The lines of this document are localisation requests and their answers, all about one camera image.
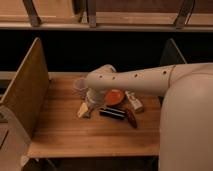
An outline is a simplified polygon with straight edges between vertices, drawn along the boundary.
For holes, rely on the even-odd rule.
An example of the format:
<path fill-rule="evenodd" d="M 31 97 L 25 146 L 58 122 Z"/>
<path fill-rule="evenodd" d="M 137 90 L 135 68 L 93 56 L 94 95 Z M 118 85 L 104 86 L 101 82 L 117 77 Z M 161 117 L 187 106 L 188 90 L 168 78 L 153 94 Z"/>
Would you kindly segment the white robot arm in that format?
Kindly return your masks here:
<path fill-rule="evenodd" d="M 92 107 L 100 106 L 110 89 L 161 96 L 159 171 L 213 171 L 213 63 L 121 73 L 104 65 L 85 81 Z"/>

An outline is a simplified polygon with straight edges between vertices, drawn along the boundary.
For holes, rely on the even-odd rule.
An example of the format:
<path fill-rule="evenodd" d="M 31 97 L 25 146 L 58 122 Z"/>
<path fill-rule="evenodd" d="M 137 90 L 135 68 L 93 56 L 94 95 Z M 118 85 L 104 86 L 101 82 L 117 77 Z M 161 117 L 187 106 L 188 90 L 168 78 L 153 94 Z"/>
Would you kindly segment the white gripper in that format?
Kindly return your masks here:
<path fill-rule="evenodd" d="M 86 103 L 90 108 L 99 108 L 104 103 L 105 91 L 99 91 L 92 88 L 89 88 L 86 93 Z M 85 102 L 83 102 L 77 112 L 79 118 L 89 118 L 90 110 Z"/>

